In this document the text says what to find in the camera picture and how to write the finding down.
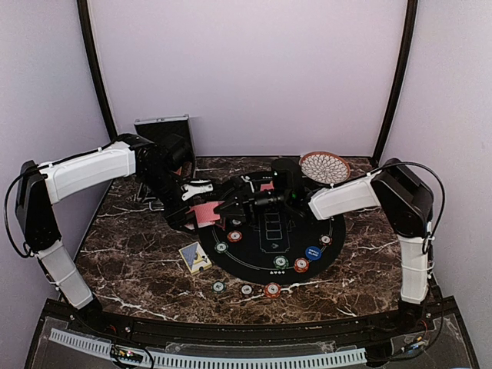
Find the green poker chip stack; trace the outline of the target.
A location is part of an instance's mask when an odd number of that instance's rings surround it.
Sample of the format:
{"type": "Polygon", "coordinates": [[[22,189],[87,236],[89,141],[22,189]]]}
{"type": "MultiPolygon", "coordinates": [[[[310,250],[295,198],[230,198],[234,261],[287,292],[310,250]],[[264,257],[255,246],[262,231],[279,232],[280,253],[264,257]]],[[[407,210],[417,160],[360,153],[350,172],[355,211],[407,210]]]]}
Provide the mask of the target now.
{"type": "Polygon", "coordinates": [[[216,281],[212,285],[212,291],[216,294],[221,294],[226,290],[226,285],[224,282],[216,281]]]}

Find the black-red 100 chip stack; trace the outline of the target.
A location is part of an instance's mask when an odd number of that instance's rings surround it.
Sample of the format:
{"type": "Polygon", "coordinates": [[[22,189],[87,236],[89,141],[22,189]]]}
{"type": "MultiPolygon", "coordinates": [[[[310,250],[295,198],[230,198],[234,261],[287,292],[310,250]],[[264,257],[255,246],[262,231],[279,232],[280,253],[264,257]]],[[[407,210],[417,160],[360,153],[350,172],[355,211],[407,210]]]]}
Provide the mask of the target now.
{"type": "Polygon", "coordinates": [[[250,294],[252,294],[253,292],[253,287],[249,284],[243,284],[241,286],[241,294],[244,295],[244,296],[248,296],[250,294]]]}

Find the green chips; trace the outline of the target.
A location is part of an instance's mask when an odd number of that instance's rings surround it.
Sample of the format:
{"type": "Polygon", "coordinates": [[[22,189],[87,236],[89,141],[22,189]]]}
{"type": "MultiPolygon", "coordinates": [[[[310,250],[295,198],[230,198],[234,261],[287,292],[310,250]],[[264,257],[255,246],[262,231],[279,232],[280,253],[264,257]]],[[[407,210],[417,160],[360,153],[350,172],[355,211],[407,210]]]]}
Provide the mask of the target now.
{"type": "Polygon", "coordinates": [[[214,249],[216,252],[219,254],[223,254],[228,250],[228,244],[225,242],[218,242],[215,246],[214,249]]]}
{"type": "Polygon", "coordinates": [[[289,260],[283,255],[276,256],[273,263],[274,266],[279,270],[286,269],[289,266],[289,260]]]}

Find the red card deck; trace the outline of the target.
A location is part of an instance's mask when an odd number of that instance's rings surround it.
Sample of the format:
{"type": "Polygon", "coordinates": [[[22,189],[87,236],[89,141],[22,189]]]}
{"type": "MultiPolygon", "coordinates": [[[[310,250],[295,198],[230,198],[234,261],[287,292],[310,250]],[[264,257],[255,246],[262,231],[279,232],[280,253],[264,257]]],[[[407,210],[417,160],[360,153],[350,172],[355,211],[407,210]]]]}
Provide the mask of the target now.
{"type": "Polygon", "coordinates": [[[198,228],[204,228],[220,221],[221,216],[216,214],[214,209],[221,204],[222,201],[209,201],[204,204],[197,204],[192,206],[188,213],[194,213],[198,228]]]}

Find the black round poker mat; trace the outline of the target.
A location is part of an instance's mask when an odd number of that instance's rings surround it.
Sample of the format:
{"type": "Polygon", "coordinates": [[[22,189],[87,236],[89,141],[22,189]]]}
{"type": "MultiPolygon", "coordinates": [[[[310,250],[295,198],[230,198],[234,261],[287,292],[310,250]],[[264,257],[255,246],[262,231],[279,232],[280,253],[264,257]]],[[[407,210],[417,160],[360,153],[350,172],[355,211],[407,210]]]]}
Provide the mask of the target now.
{"type": "MultiPolygon", "coordinates": [[[[258,171],[252,175],[257,185],[268,184],[258,171]]],[[[314,190],[314,184],[302,178],[308,191],[314,190]]],[[[217,186],[208,195],[209,201],[221,201],[223,184],[217,186]]],[[[201,246],[208,257],[221,269],[255,284],[279,285],[293,284],[312,278],[326,270],[340,254],[344,245],[346,227],[343,215],[334,216],[325,221],[295,220],[279,211],[267,211],[259,217],[257,224],[242,224],[233,226],[231,223],[218,221],[213,225],[198,229],[201,246]],[[230,242],[228,233],[240,231],[242,239],[230,242]],[[332,238],[332,244],[322,246],[319,238],[327,234],[332,238]],[[228,250],[219,254],[214,246],[218,242],[228,244],[228,250]],[[310,261],[305,256],[305,249],[310,246],[319,247],[322,257],[317,261],[310,261]],[[286,269],[279,270],[274,266],[274,258],[283,255],[289,260],[286,269]],[[294,270],[294,262],[298,258],[309,261],[309,268],[305,273],[294,270]]]]}

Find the aluminium poker chip case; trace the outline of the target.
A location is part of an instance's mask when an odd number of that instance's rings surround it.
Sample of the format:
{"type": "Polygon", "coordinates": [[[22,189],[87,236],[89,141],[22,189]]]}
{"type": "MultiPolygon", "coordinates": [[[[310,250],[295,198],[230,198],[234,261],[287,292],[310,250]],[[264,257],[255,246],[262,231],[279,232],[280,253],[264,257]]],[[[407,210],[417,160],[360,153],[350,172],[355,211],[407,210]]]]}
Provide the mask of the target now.
{"type": "Polygon", "coordinates": [[[196,156],[194,139],[191,133],[191,123],[188,114],[172,115],[160,118],[139,118],[134,122],[138,135],[162,145],[171,134],[182,137],[190,148],[188,161],[181,166],[180,174],[183,179],[190,179],[196,171],[196,156]]]}

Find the right black frame post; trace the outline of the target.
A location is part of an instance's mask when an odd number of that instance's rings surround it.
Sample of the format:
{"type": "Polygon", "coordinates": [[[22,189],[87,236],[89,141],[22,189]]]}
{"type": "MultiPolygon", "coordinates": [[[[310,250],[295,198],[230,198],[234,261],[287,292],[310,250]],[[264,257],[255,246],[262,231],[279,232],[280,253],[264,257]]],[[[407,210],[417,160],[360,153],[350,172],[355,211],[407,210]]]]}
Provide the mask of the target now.
{"type": "Polygon", "coordinates": [[[390,94],[387,101],[381,129],[377,136],[377,141],[371,156],[371,165],[378,166],[389,138],[391,126],[397,110],[397,104],[401,95],[404,77],[407,70],[407,63],[411,52],[411,45],[414,36],[414,27],[417,19],[418,0],[408,0],[404,18],[404,27],[401,36],[401,44],[397,57],[397,64],[394,78],[391,85],[390,94]]]}

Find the black frame post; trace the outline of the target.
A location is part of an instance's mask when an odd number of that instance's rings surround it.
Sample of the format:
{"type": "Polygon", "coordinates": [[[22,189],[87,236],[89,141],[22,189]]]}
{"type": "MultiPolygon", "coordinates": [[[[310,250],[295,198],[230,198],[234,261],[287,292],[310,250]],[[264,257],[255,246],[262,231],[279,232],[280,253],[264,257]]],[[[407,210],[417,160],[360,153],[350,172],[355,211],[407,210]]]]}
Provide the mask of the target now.
{"type": "Polygon", "coordinates": [[[95,90],[105,130],[107,131],[109,139],[112,140],[117,137],[118,131],[111,113],[111,107],[101,73],[101,66],[98,60],[98,52],[96,50],[95,37],[89,11],[89,1],[77,0],[76,5],[92,84],[95,90]]]}
{"type": "Polygon", "coordinates": [[[397,110],[397,104],[401,95],[404,77],[407,70],[407,63],[411,52],[411,45],[414,36],[414,27],[417,19],[418,0],[408,0],[404,18],[404,27],[401,36],[401,44],[397,57],[397,64],[394,78],[391,85],[390,94],[387,101],[381,129],[377,136],[377,141],[371,156],[371,165],[378,166],[389,138],[391,126],[397,110]]]}

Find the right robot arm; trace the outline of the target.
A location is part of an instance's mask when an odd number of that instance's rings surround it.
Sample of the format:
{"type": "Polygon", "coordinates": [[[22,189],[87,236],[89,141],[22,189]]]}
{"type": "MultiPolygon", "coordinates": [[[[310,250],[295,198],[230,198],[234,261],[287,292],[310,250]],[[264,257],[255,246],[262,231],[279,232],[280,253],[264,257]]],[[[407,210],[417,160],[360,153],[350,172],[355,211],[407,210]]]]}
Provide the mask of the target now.
{"type": "Polygon", "coordinates": [[[392,318],[392,326],[407,334],[422,320],[422,304],[431,274],[429,253],[439,217],[433,216],[434,194],[412,172],[413,163],[397,158],[382,167],[340,184],[306,190],[301,166],[288,158],[271,163],[273,188],[257,191],[241,184],[214,209],[221,218],[250,221],[261,210],[286,211],[309,221],[325,221],[362,208],[379,207],[401,246],[401,300],[406,304],[392,318]]]}

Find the red chips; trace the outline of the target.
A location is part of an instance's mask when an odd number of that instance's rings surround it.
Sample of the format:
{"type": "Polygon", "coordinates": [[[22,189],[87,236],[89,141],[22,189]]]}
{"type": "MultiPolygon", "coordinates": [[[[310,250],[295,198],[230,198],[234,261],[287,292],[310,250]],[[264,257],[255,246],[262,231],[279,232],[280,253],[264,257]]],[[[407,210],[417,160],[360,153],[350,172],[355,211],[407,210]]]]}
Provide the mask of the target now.
{"type": "Polygon", "coordinates": [[[238,242],[242,239],[242,233],[240,231],[231,231],[228,233],[228,240],[230,242],[238,242]]]}
{"type": "Polygon", "coordinates": [[[294,262],[294,270],[297,273],[305,273],[308,271],[309,261],[305,258],[298,258],[294,262]]]}

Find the patterned ceramic plate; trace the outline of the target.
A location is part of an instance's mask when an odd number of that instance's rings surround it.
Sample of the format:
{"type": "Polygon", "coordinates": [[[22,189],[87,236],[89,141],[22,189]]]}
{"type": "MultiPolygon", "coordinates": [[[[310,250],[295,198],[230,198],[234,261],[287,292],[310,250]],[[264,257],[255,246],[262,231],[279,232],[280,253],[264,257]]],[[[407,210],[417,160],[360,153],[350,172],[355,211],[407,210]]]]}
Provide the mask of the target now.
{"type": "Polygon", "coordinates": [[[299,161],[302,173],[324,185],[346,181],[351,174],[350,165],[341,157],[326,151],[313,151],[299,161]]]}

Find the yellow card box on table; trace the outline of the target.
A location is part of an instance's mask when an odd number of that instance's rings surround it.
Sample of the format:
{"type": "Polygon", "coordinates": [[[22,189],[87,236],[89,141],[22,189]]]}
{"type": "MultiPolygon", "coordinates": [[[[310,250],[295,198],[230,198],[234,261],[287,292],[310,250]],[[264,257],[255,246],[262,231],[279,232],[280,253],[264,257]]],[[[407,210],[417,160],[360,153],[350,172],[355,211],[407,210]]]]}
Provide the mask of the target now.
{"type": "Polygon", "coordinates": [[[191,275],[199,274],[212,266],[211,259],[198,241],[180,248],[179,253],[191,275]]]}

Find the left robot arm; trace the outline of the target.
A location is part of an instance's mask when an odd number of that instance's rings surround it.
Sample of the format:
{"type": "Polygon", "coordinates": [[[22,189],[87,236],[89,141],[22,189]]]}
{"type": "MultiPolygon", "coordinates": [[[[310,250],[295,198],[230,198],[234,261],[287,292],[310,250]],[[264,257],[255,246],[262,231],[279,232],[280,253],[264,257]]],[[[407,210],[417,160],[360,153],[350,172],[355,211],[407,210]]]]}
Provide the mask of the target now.
{"type": "Polygon", "coordinates": [[[213,191],[211,181],[183,179],[177,170],[186,162],[189,146],[178,135],[166,145],[134,134],[119,135],[106,146],[37,165],[27,161],[11,186],[18,189],[15,215],[25,238],[20,251],[35,257],[65,300],[79,311],[78,322],[92,335],[108,329],[108,317],[62,242],[54,204],[80,191],[116,178],[136,176],[163,204],[171,228],[185,231],[196,224],[191,199],[213,191]]]}

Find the red-gold 5 chip stack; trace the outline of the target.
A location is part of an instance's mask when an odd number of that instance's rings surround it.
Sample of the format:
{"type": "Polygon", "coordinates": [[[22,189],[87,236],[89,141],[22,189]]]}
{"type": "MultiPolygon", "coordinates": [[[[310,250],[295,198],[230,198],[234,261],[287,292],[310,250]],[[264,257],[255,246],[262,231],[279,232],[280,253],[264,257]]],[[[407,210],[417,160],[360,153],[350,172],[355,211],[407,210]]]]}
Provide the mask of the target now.
{"type": "Polygon", "coordinates": [[[264,286],[264,295],[267,298],[278,298],[281,294],[281,286],[277,283],[271,282],[264,286]]]}

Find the blue small blind button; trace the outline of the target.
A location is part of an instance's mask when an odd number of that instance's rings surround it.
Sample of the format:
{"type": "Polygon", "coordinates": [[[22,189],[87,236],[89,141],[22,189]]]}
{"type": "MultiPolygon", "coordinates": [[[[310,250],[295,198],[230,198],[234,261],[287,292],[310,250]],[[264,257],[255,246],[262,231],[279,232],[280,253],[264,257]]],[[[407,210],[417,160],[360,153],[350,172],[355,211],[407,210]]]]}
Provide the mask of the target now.
{"type": "Polygon", "coordinates": [[[317,261],[322,257],[322,250],[316,246],[310,246],[305,249],[305,256],[310,261],[317,261]]]}

